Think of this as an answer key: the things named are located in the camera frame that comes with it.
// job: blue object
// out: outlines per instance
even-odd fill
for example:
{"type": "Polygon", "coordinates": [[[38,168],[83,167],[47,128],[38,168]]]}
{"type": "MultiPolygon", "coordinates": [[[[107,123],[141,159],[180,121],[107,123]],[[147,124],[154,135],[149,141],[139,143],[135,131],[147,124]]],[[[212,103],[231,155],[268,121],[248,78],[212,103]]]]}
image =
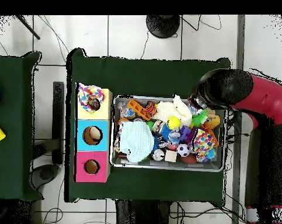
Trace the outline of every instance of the blue object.
{"type": "Polygon", "coordinates": [[[168,126],[166,126],[166,124],[163,125],[162,127],[162,132],[161,135],[164,138],[164,140],[169,140],[169,133],[171,132],[171,130],[169,129],[168,126]]]}
{"type": "Polygon", "coordinates": [[[78,120],[77,151],[108,151],[109,150],[108,120],[78,120]],[[82,134],[89,126],[98,127],[102,131],[102,140],[97,145],[88,145],[82,134]]]}

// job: white toy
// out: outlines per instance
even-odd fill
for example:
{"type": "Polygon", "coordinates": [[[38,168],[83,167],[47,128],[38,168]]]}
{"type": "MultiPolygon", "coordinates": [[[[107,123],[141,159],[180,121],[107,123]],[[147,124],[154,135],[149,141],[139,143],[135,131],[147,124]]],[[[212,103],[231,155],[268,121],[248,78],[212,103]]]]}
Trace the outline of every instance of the white toy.
{"type": "Polygon", "coordinates": [[[175,116],[180,119],[180,128],[183,125],[188,127],[192,123],[192,114],[189,108],[182,102],[180,96],[176,94],[173,95],[173,103],[161,101],[157,104],[156,109],[157,113],[154,114],[153,119],[167,122],[169,117],[175,116]]]}
{"type": "Polygon", "coordinates": [[[186,157],[190,154],[190,147],[187,144],[179,144],[177,147],[177,153],[181,157],[186,157]]]}

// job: yellow toy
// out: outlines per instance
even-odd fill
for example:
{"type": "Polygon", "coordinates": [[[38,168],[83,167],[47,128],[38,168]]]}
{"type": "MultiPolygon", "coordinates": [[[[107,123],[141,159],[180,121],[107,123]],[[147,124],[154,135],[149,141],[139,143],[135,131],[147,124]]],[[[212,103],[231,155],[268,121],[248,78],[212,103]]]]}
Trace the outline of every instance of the yellow toy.
{"type": "Polygon", "coordinates": [[[180,120],[175,116],[171,116],[171,117],[168,118],[166,125],[169,127],[170,130],[175,129],[175,128],[179,128],[180,127],[180,120]]]}

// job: green table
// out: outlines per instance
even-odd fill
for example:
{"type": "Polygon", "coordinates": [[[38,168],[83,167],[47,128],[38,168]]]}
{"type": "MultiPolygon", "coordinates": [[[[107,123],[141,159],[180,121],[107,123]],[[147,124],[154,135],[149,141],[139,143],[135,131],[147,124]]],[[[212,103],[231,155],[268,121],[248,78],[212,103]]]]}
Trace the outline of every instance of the green table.
{"type": "Polygon", "coordinates": [[[32,72],[39,52],[0,56],[0,199],[40,200],[30,185],[32,145],[32,72]]]}
{"type": "Polygon", "coordinates": [[[218,173],[112,167],[107,183],[73,182],[75,83],[108,88],[113,95],[190,96],[199,79],[216,68],[229,68],[227,58],[211,61],[133,60],[86,57],[78,48],[67,57],[65,200],[118,198],[130,200],[208,201],[222,205],[223,171],[218,173]]]}

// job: box with holes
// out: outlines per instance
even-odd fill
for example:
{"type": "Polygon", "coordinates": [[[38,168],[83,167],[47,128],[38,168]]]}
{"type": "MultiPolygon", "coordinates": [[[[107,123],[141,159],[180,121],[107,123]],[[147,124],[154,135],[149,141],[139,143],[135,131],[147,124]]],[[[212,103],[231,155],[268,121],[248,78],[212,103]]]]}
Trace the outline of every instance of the box with holes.
{"type": "Polygon", "coordinates": [[[110,174],[108,151],[76,153],[75,182],[105,183],[110,174]]]}

